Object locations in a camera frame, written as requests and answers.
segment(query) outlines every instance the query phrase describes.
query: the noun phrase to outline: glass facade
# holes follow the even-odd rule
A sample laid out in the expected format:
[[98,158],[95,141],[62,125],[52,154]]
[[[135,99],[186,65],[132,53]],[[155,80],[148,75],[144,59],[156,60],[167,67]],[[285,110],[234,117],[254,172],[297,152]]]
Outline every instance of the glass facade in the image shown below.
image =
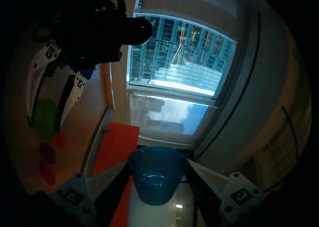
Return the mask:
[[236,43],[174,18],[137,15],[153,25],[145,45],[132,46],[130,84],[214,96]]

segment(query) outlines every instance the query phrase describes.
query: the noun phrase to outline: blue cup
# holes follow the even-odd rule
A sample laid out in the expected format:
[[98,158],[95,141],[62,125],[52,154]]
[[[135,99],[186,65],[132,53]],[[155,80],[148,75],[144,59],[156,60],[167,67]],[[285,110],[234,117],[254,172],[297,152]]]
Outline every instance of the blue cup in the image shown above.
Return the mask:
[[148,205],[163,205],[173,196],[188,160],[176,149],[146,146],[133,151],[128,164],[141,200]]

